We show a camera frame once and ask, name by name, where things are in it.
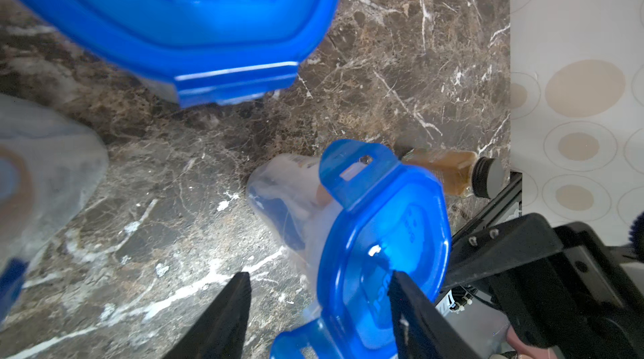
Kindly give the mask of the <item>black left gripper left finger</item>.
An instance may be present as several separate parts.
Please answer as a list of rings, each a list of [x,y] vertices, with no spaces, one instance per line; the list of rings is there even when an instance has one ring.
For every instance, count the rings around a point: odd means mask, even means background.
[[[167,358],[240,358],[243,354],[252,286],[250,274],[235,274]]]

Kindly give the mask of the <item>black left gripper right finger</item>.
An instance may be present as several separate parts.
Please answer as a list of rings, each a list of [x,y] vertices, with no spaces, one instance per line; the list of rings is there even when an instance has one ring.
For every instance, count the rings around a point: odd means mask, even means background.
[[[388,296],[399,358],[480,358],[409,275],[393,272]]]

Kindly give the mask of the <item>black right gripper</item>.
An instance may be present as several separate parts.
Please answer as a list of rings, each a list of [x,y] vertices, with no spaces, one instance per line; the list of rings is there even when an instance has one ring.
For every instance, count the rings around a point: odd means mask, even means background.
[[[635,248],[608,247],[586,223],[532,213],[454,240],[444,290],[495,298],[518,338],[565,358],[641,358],[643,293],[624,270]]]

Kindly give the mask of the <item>blue lid container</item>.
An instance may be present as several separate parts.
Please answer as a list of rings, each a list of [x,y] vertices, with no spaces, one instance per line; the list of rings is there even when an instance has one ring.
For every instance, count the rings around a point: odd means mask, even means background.
[[[320,157],[281,154],[248,179],[253,211],[306,276],[319,311],[273,342],[273,358],[391,358],[395,272],[438,296],[451,231],[441,183],[383,144],[340,139]]]
[[[90,52],[172,85],[177,104],[287,89],[340,0],[20,0]]]
[[[30,262],[87,204],[108,167],[95,131],[52,109],[1,97],[1,317]]]

